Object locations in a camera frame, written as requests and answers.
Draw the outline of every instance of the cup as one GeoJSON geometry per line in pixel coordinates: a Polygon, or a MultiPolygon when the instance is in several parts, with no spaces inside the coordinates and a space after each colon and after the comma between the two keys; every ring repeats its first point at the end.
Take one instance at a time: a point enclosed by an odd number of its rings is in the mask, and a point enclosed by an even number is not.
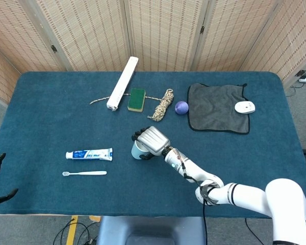
{"type": "Polygon", "coordinates": [[[135,159],[141,160],[141,158],[139,157],[140,155],[148,155],[149,150],[145,148],[145,146],[143,146],[143,144],[137,140],[135,140],[134,144],[133,144],[133,148],[132,148],[132,156],[135,159]]]}

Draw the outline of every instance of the rope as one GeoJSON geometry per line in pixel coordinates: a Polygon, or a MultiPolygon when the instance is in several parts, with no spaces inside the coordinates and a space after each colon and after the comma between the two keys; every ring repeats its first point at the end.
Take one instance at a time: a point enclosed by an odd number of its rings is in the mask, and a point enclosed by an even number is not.
{"type": "Polygon", "coordinates": [[[164,117],[164,114],[172,101],[173,101],[173,90],[169,88],[165,92],[160,104],[155,108],[153,116],[148,116],[147,118],[150,118],[153,121],[160,121],[164,117]]]}
{"type": "MultiPolygon", "coordinates": [[[[108,98],[110,98],[110,96],[94,100],[90,103],[90,105],[92,105],[95,102],[107,100],[108,98]]],[[[160,104],[155,108],[155,112],[154,112],[153,116],[148,116],[147,117],[147,118],[152,119],[153,121],[160,121],[164,117],[164,114],[165,114],[166,110],[168,109],[168,106],[173,101],[173,90],[171,88],[167,89],[167,91],[165,92],[162,99],[149,97],[149,96],[145,96],[145,98],[156,100],[156,101],[161,101],[160,104]]]]}

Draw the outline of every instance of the blue chair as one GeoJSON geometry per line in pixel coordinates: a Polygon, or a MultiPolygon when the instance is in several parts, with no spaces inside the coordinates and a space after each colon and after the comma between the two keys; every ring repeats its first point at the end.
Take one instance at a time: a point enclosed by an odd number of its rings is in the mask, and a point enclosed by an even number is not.
{"type": "Polygon", "coordinates": [[[202,217],[104,216],[97,245],[205,245],[202,217]]]}

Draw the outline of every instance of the green sponge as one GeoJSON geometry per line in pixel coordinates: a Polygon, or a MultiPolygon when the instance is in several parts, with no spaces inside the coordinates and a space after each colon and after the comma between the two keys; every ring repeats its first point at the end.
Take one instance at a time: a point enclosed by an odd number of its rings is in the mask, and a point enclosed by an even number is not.
{"type": "Polygon", "coordinates": [[[145,90],[133,88],[128,102],[128,110],[142,112],[145,101],[145,90]]]}

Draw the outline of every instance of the gray towel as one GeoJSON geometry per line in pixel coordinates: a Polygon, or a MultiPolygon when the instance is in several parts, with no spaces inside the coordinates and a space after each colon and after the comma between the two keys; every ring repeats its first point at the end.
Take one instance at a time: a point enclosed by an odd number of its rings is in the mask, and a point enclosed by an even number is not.
{"type": "Polygon", "coordinates": [[[235,111],[235,104],[246,101],[244,87],[207,86],[195,83],[188,88],[188,123],[196,131],[249,133],[249,115],[235,111]]]}

